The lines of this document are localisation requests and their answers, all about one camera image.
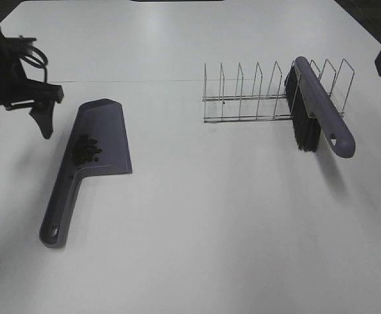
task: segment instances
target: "metal wire rack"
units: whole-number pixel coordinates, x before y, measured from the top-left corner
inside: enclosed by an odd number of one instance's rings
[[[333,100],[338,112],[343,116],[345,113],[346,102],[352,87],[355,70],[346,59],[342,59],[338,70],[326,59],[323,67],[318,67],[314,60],[310,65],[322,83],[329,97]],[[334,98],[335,87],[345,73],[344,88],[347,86],[343,96],[338,94],[339,99]],[[323,83],[323,78],[327,77],[327,84]],[[283,82],[283,72],[277,61],[275,61],[272,74],[270,76],[268,89],[262,93],[263,71],[259,62],[255,66],[253,80],[244,77],[241,63],[238,64],[237,78],[228,80],[224,74],[223,64],[220,64],[219,80],[208,80],[207,66],[204,65],[204,122],[247,122],[247,121],[271,121],[271,120],[290,120],[292,119],[289,106],[286,101],[285,87]]]

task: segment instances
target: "white table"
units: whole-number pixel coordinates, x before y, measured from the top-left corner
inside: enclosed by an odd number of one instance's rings
[[[38,37],[65,99],[49,141],[0,108],[0,313],[381,313],[380,46],[336,3],[28,1],[2,28]],[[298,151],[290,122],[202,123],[204,62],[298,55],[355,67],[352,159]],[[134,173],[85,179],[47,249],[77,107],[103,97]]]

